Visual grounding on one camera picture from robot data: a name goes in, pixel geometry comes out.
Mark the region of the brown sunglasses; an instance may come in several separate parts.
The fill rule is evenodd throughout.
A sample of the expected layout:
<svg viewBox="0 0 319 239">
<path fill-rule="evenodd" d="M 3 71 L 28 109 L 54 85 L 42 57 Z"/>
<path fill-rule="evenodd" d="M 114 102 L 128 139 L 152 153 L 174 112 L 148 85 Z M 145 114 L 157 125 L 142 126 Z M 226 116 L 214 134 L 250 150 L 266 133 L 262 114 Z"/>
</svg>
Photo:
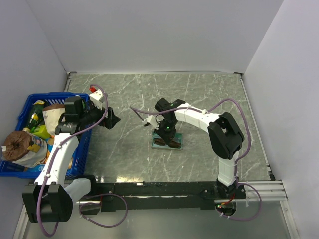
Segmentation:
<svg viewBox="0 0 319 239">
<path fill-rule="evenodd" d="M 161 138 L 156 138 L 152 142 L 152 147 L 154 148 L 163 148 L 163 149 L 181 149 L 182 145 L 179 142 L 171 141 L 169 144 Z"/>
</svg>

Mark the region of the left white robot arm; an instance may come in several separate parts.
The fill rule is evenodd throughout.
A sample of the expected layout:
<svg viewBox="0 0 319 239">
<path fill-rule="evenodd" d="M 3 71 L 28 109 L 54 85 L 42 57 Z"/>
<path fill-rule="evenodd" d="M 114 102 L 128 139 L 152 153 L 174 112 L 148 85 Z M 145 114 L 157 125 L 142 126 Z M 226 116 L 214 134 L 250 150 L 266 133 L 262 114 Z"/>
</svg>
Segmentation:
<svg viewBox="0 0 319 239">
<path fill-rule="evenodd" d="M 78 200 L 82 197 L 93 200 L 98 196 L 94 176 L 79 176 L 64 186 L 69 161 L 79 145 L 80 136 L 98 125 L 112 129 L 120 121 L 105 96 L 99 93 L 89 97 L 88 103 L 80 96 L 65 99 L 65 112 L 58 120 L 47 163 L 35 182 L 27 185 L 22 193 L 32 223 L 66 222 Z"/>
</svg>

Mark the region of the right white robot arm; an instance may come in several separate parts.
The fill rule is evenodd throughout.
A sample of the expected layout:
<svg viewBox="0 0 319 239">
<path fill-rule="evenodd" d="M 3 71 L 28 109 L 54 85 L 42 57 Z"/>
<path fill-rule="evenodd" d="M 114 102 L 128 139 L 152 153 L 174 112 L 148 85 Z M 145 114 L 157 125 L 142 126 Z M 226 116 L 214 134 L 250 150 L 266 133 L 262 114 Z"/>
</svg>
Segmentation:
<svg viewBox="0 0 319 239">
<path fill-rule="evenodd" d="M 176 124 L 188 123 L 208 133 L 212 150 L 219 159 L 217 183 L 218 194 L 229 198 L 236 188 L 236 160 L 245 138 L 234 117 L 229 112 L 222 114 L 210 113 L 196 108 L 189 103 L 177 99 L 169 102 L 161 98 L 155 109 L 163 116 L 163 120 L 155 126 L 154 133 L 169 147 L 176 146 Z"/>
</svg>

